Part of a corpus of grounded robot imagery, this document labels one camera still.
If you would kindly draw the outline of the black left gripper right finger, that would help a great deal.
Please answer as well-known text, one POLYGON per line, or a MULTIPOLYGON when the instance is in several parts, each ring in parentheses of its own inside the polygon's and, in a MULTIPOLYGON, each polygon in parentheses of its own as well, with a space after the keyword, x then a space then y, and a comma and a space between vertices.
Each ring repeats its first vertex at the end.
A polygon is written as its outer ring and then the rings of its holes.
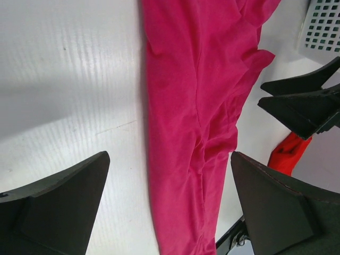
POLYGON ((231 167, 255 254, 339 254, 339 193, 238 151, 231 167))

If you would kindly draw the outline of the white plastic laundry basket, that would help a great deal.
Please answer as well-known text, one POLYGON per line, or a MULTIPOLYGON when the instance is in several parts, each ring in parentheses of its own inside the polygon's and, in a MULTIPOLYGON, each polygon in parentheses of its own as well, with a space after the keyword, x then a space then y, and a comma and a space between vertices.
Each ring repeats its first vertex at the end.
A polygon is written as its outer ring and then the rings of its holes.
POLYGON ((299 44, 302 50, 339 54, 339 0, 310 1, 299 44))

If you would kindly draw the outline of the pink t shirt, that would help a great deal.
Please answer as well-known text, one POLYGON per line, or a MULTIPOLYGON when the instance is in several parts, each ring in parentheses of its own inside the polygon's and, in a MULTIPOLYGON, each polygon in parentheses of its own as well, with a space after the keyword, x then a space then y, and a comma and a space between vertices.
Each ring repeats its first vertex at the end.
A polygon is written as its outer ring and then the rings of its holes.
POLYGON ((215 254, 236 123, 274 55, 259 49, 279 1, 142 1, 149 197, 160 254, 215 254))

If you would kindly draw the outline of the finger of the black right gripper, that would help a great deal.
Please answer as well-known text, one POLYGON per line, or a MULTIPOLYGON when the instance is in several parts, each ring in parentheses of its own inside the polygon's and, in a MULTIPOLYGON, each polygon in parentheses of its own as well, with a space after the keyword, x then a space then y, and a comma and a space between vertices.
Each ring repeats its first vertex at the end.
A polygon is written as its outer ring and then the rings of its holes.
POLYGON ((305 92, 314 92, 339 70, 339 57, 321 68, 300 76, 263 83, 260 88, 272 96, 284 96, 305 92))
POLYGON ((264 97, 258 106, 303 140, 339 127, 339 85, 313 92, 264 97))

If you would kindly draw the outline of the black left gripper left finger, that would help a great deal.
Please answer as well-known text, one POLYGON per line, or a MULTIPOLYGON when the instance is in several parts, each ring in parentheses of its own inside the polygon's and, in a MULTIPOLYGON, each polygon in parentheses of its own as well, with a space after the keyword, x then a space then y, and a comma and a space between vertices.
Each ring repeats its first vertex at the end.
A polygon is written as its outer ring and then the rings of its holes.
POLYGON ((88 159, 1 193, 1 254, 85 254, 110 157, 88 159))

